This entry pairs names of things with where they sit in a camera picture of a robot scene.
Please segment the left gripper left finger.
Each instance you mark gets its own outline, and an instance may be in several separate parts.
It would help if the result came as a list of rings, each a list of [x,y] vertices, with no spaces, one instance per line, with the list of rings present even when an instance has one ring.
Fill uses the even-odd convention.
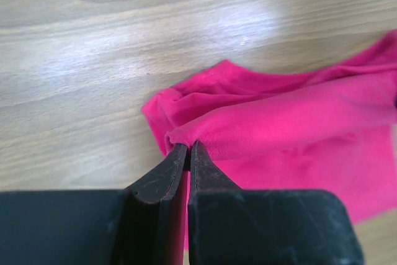
[[[127,187],[119,226],[120,264],[182,264],[188,149],[176,145]]]

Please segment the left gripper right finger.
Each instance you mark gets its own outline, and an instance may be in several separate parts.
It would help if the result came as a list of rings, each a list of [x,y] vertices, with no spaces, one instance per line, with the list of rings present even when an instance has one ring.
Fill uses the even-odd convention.
[[[189,236],[189,263],[198,264],[194,236],[198,232],[194,201],[199,192],[234,191],[241,188],[233,182],[212,161],[205,145],[195,141],[191,149],[190,161],[190,194],[187,204],[188,236]]]

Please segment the pink t-shirt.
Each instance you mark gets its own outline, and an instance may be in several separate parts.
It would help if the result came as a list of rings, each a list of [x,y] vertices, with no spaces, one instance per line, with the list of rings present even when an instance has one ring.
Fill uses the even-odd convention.
[[[159,149],[202,142],[245,189],[324,189],[353,222],[396,207],[396,32],[300,74],[225,60],[155,94],[142,113]]]

